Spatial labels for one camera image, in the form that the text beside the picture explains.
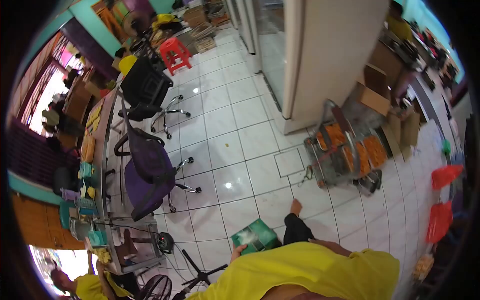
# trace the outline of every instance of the green box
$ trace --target green box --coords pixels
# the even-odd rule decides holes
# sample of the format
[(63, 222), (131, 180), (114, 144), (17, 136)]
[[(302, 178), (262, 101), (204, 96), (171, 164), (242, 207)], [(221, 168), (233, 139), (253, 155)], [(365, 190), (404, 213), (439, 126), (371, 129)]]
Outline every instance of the green box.
[(257, 219), (232, 237), (235, 247), (248, 244), (242, 255), (270, 250), (282, 246), (276, 233), (271, 230), (261, 219)]

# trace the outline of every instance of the plastic bag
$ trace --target plastic bag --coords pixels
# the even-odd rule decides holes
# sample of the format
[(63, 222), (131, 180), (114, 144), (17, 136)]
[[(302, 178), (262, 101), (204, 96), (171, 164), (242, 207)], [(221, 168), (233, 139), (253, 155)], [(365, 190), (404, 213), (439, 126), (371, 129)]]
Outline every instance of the plastic bag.
[(463, 166), (446, 166), (432, 172), (432, 188), (441, 190), (452, 183), (463, 171)]
[(451, 201), (432, 206), (426, 241), (428, 243), (440, 241), (447, 234), (452, 222), (453, 213)]

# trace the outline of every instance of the red plastic stool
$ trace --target red plastic stool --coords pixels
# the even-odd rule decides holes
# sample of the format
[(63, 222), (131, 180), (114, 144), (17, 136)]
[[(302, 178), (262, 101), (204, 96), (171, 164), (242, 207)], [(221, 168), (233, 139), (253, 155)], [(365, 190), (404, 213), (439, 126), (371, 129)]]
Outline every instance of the red plastic stool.
[[(163, 62), (173, 76), (173, 71), (183, 66), (189, 69), (192, 65), (188, 62), (188, 58), (192, 57), (187, 48), (176, 38), (171, 37), (160, 45), (160, 53), (162, 54)], [(181, 59), (181, 63), (175, 65), (175, 60)]]

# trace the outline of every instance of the gray table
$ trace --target gray table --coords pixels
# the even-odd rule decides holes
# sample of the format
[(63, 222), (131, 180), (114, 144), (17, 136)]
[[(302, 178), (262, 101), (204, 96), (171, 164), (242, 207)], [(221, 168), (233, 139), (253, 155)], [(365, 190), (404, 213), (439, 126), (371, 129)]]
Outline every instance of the gray table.
[[(121, 93), (119, 86), (117, 86), (105, 97), (102, 111), (100, 113), (100, 122), (98, 124), (98, 128), (95, 132), (92, 133), (93, 137), (95, 137), (96, 139), (94, 159), (92, 164), (94, 165), (96, 170), (94, 184), (97, 189), (97, 193), (95, 195), (95, 203), (98, 210), (99, 218), (97, 223), (105, 223), (105, 225), (98, 225), (98, 227), (102, 230), (105, 230), (105, 232), (107, 233), (108, 249), (112, 256), (112, 263), (107, 266), (107, 269), (117, 275), (137, 271), (148, 266), (159, 264), (165, 260), (165, 257), (156, 246), (158, 229), (156, 221), (152, 216), (147, 216), (138, 222), (134, 222), (133, 219), (130, 217), (132, 207), (131, 204), (125, 205), (116, 201), (112, 201), (110, 204), (107, 203), (107, 145), (108, 139), (110, 137), (113, 115), (114, 113), (116, 113), (114, 111), (115, 103), (117, 101), (121, 101), (122, 98), (123, 94)], [(116, 171), (123, 172), (122, 165), (120, 165), (120, 168), (121, 170)], [(112, 205), (120, 206), (120, 209), (111, 209)], [(137, 231), (132, 228), (129, 229), (132, 233), (133, 238), (150, 240), (150, 243), (148, 244), (135, 244), (139, 254), (136, 258), (132, 259), (136, 262), (136, 264), (131, 266), (120, 265), (119, 258), (115, 251), (115, 246), (121, 245), (121, 234), (127, 228), (124, 226), (129, 226), (150, 232), (148, 233), (144, 231)]]

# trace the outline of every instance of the yellow chair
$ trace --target yellow chair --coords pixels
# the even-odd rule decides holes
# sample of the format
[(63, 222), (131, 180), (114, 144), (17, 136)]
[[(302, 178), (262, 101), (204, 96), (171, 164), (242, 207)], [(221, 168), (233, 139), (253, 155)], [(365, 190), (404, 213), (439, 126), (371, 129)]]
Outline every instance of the yellow chair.
[(123, 76), (127, 76), (128, 72), (130, 72), (130, 69), (136, 62), (137, 57), (134, 55), (129, 55), (119, 62), (119, 69), (120, 72), (122, 72)]

